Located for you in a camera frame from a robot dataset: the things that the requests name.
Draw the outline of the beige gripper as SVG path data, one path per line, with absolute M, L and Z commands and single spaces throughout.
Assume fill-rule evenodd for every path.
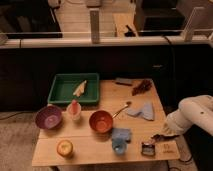
M 167 123 L 163 124 L 162 127 L 162 134 L 155 134 L 151 137 L 151 139 L 155 141 L 163 141 L 163 140 L 168 140 L 169 136 L 175 136 L 177 135 L 177 132 L 172 130 Z

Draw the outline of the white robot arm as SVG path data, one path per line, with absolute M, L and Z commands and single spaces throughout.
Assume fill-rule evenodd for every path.
M 153 135 L 151 139 L 154 142 L 171 140 L 186 133 L 193 125 L 213 136 L 213 96 L 182 99 L 178 109 L 166 116 L 162 133 Z

